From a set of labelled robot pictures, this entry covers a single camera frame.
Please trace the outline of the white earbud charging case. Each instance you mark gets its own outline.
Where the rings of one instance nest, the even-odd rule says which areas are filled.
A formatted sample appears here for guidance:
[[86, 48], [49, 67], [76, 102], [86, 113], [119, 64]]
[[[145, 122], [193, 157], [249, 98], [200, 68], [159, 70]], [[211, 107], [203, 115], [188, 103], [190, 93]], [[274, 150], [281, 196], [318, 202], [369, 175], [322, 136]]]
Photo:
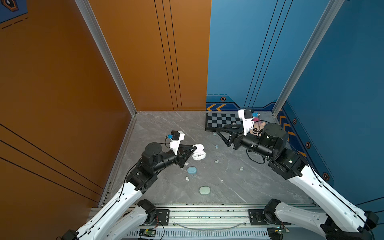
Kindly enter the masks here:
[[206, 157], [206, 152], [204, 151], [204, 146], [202, 144], [195, 144], [193, 147], [196, 147], [196, 150], [192, 154], [192, 158], [195, 161], [203, 160]]

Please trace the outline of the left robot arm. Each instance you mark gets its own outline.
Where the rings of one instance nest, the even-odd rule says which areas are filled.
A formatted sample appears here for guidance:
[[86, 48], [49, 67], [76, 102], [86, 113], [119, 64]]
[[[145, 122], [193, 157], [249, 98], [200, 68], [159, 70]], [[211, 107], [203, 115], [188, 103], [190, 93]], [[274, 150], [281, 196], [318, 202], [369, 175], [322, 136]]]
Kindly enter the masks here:
[[176, 145], [163, 152], [160, 143], [150, 143], [135, 167], [128, 172], [122, 187], [113, 198], [78, 230], [68, 230], [62, 240], [121, 240], [144, 223], [155, 224], [156, 207], [142, 195], [158, 179], [158, 174], [171, 165], [185, 166], [189, 157], [204, 157], [204, 146]]

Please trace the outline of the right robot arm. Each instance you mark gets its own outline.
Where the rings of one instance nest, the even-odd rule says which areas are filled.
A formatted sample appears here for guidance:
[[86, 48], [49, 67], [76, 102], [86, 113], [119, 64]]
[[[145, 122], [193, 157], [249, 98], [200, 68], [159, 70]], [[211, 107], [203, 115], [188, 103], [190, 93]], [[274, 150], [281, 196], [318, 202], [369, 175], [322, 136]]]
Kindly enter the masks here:
[[310, 230], [327, 240], [373, 240], [373, 229], [379, 217], [364, 211], [330, 186], [316, 173], [299, 153], [286, 148], [288, 133], [278, 124], [267, 124], [260, 135], [227, 125], [217, 134], [228, 147], [244, 147], [264, 157], [278, 175], [296, 185], [323, 209], [322, 213], [307, 211], [271, 199], [264, 208], [264, 216], [271, 225], [290, 223]]

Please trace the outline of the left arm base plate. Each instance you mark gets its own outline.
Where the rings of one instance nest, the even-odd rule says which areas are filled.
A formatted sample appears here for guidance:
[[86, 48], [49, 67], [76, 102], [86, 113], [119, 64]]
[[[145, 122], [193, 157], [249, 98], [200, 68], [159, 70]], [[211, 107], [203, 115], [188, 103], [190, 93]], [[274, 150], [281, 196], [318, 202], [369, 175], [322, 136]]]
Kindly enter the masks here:
[[168, 209], [160, 209], [152, 211], [148, 214], [144, 225], [154, 226], [159, 222], [163, 226], [167, 226], [169, 224], [170, 219], [170, 210]]

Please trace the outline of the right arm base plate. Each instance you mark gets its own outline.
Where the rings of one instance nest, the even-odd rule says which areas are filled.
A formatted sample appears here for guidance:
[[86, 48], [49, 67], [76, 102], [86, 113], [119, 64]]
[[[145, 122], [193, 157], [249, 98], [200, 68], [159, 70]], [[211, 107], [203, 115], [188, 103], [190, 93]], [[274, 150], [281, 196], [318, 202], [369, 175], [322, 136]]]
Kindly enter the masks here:
[[249, 209], [249, 220], [251, 222], [252, 226], [261, 225], [261, 226], [268, 226], [268, 225], [291, 225], [291, 223], [288, 222], [281, 222], [275, 213], [272, 212], [265, 212], [262, 209]]

